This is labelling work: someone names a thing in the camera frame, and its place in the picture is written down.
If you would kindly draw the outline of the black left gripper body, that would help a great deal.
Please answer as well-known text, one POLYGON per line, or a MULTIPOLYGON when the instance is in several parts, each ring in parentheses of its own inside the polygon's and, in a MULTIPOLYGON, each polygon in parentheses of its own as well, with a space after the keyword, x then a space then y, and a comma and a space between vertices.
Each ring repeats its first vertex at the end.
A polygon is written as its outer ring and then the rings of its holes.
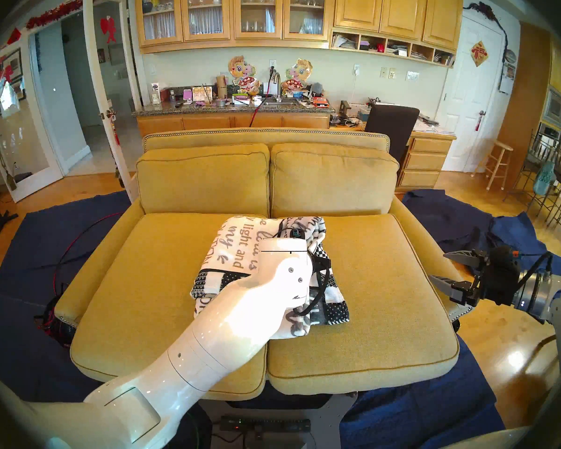
MULTIPOLYGON (((306 240, 306 232, 301 228, 291 228, 290 238, 306 240)), ((308 250, 308 254, 312 260, 312 271, 313 274, 316 275, 318 289, 326 289, 330 283, 330 259, 327 257, 317 256, 310 250, 308 250)))

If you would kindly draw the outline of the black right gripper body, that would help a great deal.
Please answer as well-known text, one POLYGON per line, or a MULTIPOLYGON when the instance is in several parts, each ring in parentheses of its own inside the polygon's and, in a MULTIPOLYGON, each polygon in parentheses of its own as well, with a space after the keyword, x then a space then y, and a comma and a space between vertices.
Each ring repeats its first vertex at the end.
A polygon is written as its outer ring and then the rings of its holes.
POLYGON ((494 247, 488 252, 487 262, 480 272, 479 298, 496 305, 511 305, 522 272, 519 255, 510 246, 494 247))

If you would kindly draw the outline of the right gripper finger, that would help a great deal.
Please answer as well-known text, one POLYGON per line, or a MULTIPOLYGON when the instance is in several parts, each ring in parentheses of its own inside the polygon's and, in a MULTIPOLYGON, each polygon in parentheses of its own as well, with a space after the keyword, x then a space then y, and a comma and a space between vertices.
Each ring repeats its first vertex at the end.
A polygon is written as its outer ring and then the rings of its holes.
POLYGON ((429 276, 434 287, 446 295, 452 302, 465 306, 478 304, 477 289, 469 281, 455 281, 447 277, 429 276))
POLYGON ((458 250, 444 253, 444 257, 467 267, 483 267, 484 256, 475 250, 458 250))

